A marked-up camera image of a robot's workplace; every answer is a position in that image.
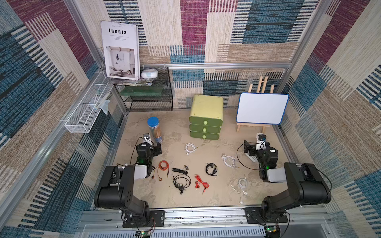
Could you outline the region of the red earphones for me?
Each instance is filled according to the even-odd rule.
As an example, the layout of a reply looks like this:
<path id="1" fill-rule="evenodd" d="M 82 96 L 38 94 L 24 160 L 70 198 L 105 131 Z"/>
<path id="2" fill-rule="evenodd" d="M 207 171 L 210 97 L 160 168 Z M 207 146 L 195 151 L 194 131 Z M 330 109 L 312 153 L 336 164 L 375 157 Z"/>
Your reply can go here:
<path id="1" fill-rule="evenodd" d="M 203 186 L 202 194 L 204 194 L 206 189 L 209 188 L 209 184 L 206 181 L 203 181 L 199 175 L 195 175 L 194 177 L 196 179 L 195 188 L 200 188 L 202 185 Z"/>
<path id="2" fill-rule="evenodd" d="M 162 178 L 160 176 L 160 171 L 166 171 L 167 177 L 169 175 L 169 163 L 165 160 L 162 160 L 159 162 L 159 164 L 156 167 L 153 167 L 153 175 L 151 176 L 152 179 L 158 179 L 159 181 L 162 181 Z"/>

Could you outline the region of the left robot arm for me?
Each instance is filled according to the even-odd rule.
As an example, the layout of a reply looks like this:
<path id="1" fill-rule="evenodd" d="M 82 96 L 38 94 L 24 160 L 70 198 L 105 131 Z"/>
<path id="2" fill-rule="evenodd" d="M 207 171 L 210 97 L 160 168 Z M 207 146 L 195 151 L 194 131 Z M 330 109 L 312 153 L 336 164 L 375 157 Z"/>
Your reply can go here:
<path id="1" fill-rule="evenodd" d="M 134 196 L 138 179 L 150 177 L 153 158 L 162 153 L 161 144 L 143 142 L 136 146 L 137 161 L 127 166 L 107 166 L 94 197 L 97 208 L 121 211 L 123 228 L 163 227 L 165 211 L 151 211 L 147 201 Z"/>

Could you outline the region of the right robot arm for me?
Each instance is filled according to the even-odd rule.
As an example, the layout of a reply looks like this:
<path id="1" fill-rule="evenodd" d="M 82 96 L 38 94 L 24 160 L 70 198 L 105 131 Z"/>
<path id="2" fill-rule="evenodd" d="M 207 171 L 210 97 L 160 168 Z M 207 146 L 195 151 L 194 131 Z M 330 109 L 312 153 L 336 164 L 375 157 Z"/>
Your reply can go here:
<path id="1" fill-rule="evenodd" d="M 331 201 L 333 184 L 313 164 L 284 163 L 277 167 L 278 150 L 267 141 L 242 144 L 245 155 L 258 163 L 257 171 L 263 182 L 286 183 L 287 190 L 263 199 L 260 207 L 245 210 L 249 224 L 288 222 L 288 210 L 303 205 L 327 204 Z"/>

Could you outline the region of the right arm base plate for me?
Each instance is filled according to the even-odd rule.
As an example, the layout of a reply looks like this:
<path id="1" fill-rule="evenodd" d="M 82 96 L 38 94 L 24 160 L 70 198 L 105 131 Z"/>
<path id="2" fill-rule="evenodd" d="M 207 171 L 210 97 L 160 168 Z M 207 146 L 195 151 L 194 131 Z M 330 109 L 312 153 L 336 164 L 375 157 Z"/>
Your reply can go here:
<path id="1" fill-rule="evenodd" d="M 248 224 L 264 226 L 270 223 L 288 223 L 289 219 L 285 212 L 264 212 L 260 207 L 247 207 L 244 209 Z"/>

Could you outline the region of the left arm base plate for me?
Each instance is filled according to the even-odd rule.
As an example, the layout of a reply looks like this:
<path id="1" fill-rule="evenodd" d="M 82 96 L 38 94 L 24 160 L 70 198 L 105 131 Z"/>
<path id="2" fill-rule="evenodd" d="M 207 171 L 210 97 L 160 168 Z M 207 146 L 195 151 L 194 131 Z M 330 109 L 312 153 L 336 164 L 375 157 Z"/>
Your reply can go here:
<path id="1" fill-rule="evenodd" d="M 165 211 L 150 210 L 148 216 L 137 216 L 130 213 L 122 213 L 123 228 L 156 228 L 164 227 Z"/>

